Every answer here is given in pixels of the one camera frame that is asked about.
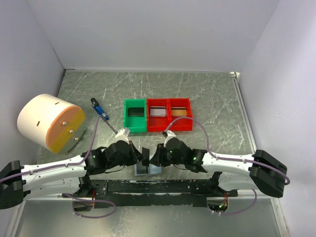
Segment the white drum with orange lid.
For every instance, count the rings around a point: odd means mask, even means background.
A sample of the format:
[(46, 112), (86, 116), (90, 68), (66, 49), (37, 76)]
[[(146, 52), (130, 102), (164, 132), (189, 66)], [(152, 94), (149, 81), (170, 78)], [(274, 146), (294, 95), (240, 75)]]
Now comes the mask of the white drum with orange lid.
[(26, 138), (55, 153), (69, 152), (85, 129), (83, 109), (50, 94), (40, 94), (21, 110), (17, 127)]

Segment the grey card holder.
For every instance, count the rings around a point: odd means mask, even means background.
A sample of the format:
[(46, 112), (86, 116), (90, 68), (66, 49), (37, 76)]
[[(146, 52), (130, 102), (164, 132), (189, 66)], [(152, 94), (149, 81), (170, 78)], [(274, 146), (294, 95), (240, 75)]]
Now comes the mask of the grey card holder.
[(154, 166), (152, 164), (149, 164), (148, 168), (148, 174), (145, 174), (143, 176), (150, 176), (150, 175), (158, 175), (162, 173), (162, 167)]

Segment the green plastic bin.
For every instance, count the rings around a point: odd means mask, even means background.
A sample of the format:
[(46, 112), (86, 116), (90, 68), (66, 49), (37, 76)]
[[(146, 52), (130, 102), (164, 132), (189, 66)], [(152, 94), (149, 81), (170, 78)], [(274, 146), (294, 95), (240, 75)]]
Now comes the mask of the green plastic bin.
[[(144, 107), (145, 114), (143, 117), (129, 117), (128, 108)], [(123, 126), (129, 128), (130, 132), (139, 133), (147, 132), (147, 113), (146, 99), (125, 99), (123, 111)]]

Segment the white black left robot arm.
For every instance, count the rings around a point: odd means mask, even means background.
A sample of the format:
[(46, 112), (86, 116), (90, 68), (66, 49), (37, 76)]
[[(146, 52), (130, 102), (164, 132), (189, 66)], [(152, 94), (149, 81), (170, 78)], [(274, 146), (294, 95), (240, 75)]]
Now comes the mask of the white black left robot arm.
[(105, 173), (116, 166), (132, 166), (147, 159), (132, 141), (117, 141), (108, 147), (89, 150), (76, 157), (40, 165), (21, 165), (20, 161), (9, 162), (0, 171), (0, 208), (9, 209), (23, 202), (24, 198), (54, 181), (62, 185), (68, 178)]

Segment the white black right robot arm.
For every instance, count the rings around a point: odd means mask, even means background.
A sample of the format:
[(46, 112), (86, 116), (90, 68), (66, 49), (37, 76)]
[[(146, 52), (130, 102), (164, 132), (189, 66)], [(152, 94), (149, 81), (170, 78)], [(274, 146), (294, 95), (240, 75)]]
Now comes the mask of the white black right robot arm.
[(163, 167), (183, 165), (194, 173), (227, 173), (227, 177), (221, 176), (209, 185), (210, 192), (217, 197), (225, 191), (256, 189), (270, 197), (281, 198), (288, 182), (287, 167), (264, 150), (241, 156), (211, 155), (207, 150), (191, 149), (177, 138), (158, 144), (149, 163)]

